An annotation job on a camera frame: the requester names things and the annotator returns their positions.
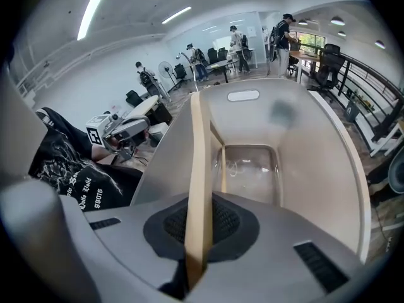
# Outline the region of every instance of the person in black t-shirt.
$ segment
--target person in black t-shirt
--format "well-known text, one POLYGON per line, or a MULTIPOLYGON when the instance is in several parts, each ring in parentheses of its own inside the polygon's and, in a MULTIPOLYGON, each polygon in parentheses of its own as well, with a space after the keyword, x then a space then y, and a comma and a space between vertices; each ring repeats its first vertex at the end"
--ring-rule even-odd
POLYGON ((83 211, 130 205, 142 172, 95 163, 109 155, 105 148, 92 145, 86 133, 50 108, 37 115, 48 132, 31 164, 32 177, 74 197, 83 211))
POLYGON ((279 59, 279 77, 285 78, 286 70, 289 64, 289 42, 297 42, 289 35, 289 25, 296 22, 290 13, 283 15, 283 20, 276 25, 279 34, 278 59, 279 59))

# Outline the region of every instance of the black graphic t-shirt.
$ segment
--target black graphic t-shirt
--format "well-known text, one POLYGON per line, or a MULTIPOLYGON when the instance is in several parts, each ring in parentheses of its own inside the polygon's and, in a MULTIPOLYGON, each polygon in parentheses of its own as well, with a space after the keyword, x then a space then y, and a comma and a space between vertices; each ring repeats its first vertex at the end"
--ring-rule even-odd
POLYGON ((74 197, 83 211, 128 206, 142 173, 91 161, 87 135, 57 112, 44 110, 49 115, 48 132, 29 174, 50 184, 58 194, 74 197))

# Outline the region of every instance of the person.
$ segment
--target person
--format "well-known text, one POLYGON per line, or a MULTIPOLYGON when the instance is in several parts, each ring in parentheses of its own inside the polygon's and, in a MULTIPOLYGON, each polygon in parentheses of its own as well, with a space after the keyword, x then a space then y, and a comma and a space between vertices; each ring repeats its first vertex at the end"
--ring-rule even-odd
POLYGON ((239 56, 239 72, 241 73, 242 69, 244 68, 245 73, 250 73, 250 67, 248 66, 248 63, 242 53, 241 40, 244 34, 237 30, 237 27, 234 25, 230 27, 230 31, 233 33, 231 36, 230 46, 234 48, 235 52, 239 56))
MULTIPOLYGON (((136 62, 135 64, 136 68, 138 69, 138 72, 146 72, 153 78, 156 76, 156 73, 154 73, 152 70, 145 68, 140 62, 136 62)), ((138 76, 138 82, 141 84, 140 76, 138 76)))
POLYGON ((199 80, 200 81, 201 80, 208 81, 209 80, 209 74, 206 71, 206 68, 202 64, 202 55, 201 55, 201 53, 192 44, 187 45, 187 50, 192 52, 191 60, 195 64, 195 68, 198 71, 199 80))
MULTIPOLYGON (((96 163, 110 155, 105 148, 92 145, 86 133, 50 108, 36 114, 48 131, 34 156, 30 176, 48 183, 57 194, 75 198, 82 211, 130 205, 142 172, 96 163)), ((118 146, 116 140, 111 143, 118 146)))
POLYGON ((263 41, 265 46, 265 57, 266 59, 268 59, 270 57, 270 50, 269 50, 270 38, 264 28, 263 28, 263 41))
POLYGON ((285 78, 286 70, 289 64, 289 42, 297 42, 297 40, 289 35, 289 25, 296 22, 290 13, 283 15, 283 20, 276 25, 278 30, 279 42, 277 45, 279 59, 279 78, 285 78))

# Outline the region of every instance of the black pants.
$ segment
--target black pants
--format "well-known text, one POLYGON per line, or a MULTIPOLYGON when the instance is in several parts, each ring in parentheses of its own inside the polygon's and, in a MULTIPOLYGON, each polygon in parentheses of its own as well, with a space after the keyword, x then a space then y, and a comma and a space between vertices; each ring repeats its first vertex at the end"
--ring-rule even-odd
POLYGON ((244 56, 242 55, 241 50, 238 50, 236 53, 237 53, 237 55, 239 56, 239 62, 240 62, 239 71, 241 72, 241 71, 242 71, 242 68, 244 67, 244 69, 245 69, 247 72, 249 72, 250 67, 249 67, 248 64, 247 64, 247 61, 244 59, 244 56))

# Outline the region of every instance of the fluorescent light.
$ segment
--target fluorescent light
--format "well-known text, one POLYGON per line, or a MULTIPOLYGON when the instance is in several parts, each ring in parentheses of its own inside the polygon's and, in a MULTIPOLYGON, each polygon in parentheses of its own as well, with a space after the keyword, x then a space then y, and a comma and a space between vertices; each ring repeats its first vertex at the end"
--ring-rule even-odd
POLYGON ((345 22, 342 20, 341 17, 335 16, 331 19, 331 23, 338 26, 345 26, 345 22))
POLYGON ((204 29, 204 30, 202 30, 202 31, 204 32, 205 30, 212 29, 212 28, 215 28, 215 27, 217 27, 217 26, 212 26, 212 27, 209 27, 209 28, 204 29))
POLYGON ((184 13, 185 11, 190 10, 191 7, 186 7, 185 9, 182 9, 181 11, 178 11, 176 14, 172 15, 171 17, 168 17, 166 20, 162 22, 164 25, 165 23, 168 23, 171 19, 174 19, 176 16, 179 16, 181 13, 184 13))
POLYGON ((86 37, 88 27, 90 26, 91 19, 94 16, 95 10, 97 10, 98 4, 101 0, 90 0, 84 12, 83 19, 81 20, 80 29, 78 31, 77 40, 86 37))
POLYGON ((374 44, 375 44, 376 46, 382 48, 382 49, 385 49, 385 46, 384 46, 384 44, 383 44, 383 42, 382 42, 381 40, 375 41, 374 44))

